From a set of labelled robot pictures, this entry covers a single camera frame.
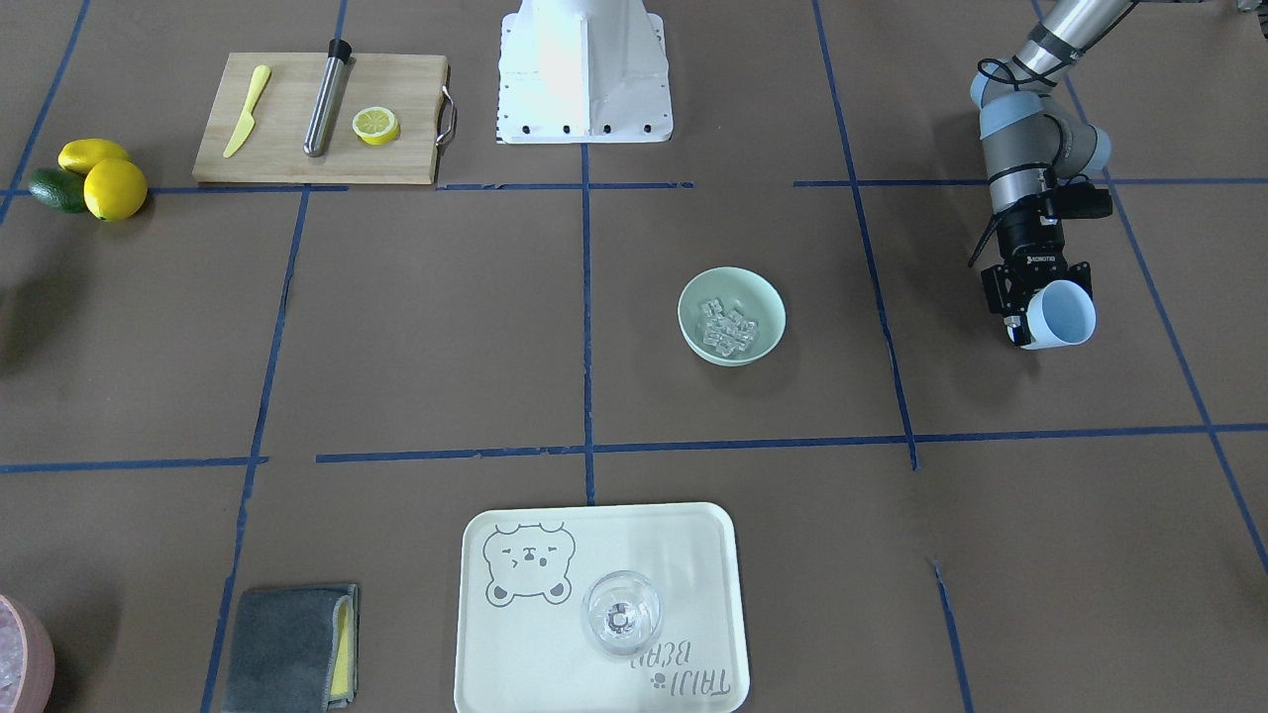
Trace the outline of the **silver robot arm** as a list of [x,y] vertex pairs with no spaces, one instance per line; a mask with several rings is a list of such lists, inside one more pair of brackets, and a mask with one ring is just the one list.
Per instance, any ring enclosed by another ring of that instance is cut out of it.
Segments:
[[1132,1],[1059,1],[1014,55],[978,62],[970,96],[992,217],[971,258],[998,247],[1000,261],[980,271],[987,306],[1025,351],[1073,348],[1096,332],[1090,264],[1068,261],[1064,225],[1112,214],[1110,192],[1093,180],[1112,140],[1066,112],[1054,90],[1134,9]]

